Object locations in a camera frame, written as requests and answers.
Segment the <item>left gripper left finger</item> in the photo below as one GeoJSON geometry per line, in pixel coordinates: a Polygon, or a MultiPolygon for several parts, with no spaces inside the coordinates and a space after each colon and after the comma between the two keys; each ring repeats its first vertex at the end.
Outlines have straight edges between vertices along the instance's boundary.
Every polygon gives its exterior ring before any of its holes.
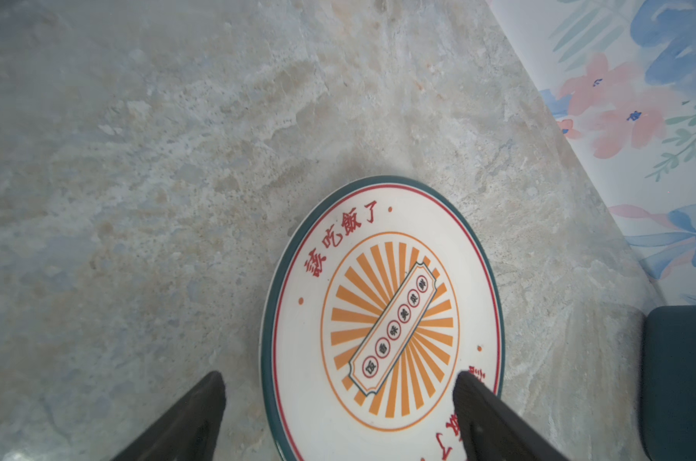
{"type": "Polygon", "coordinates": [[[117,460],[211,460],[226,408],[222,374],[209,372],[117,460]]]}

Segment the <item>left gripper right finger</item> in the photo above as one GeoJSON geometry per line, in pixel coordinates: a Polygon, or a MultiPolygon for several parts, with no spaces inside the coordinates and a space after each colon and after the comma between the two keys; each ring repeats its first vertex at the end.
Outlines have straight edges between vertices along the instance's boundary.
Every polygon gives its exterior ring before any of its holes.
{"type": "Polygon", "coordinates": [[[567,460],[467,371],[457,375],[453,403],[469,460],[567,460]]]}

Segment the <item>sunburst plate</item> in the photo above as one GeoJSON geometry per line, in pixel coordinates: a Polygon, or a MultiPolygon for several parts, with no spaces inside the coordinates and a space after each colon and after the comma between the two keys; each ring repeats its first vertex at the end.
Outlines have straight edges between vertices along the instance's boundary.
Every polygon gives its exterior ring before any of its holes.
{"type": "Polygon", "coordinates": [[[342,186],[280,257],[260,355],[282,459],[465,459],[457,376],[499,394],[505,365],[501,300],[480,240],[421,182],[342,186]]]}

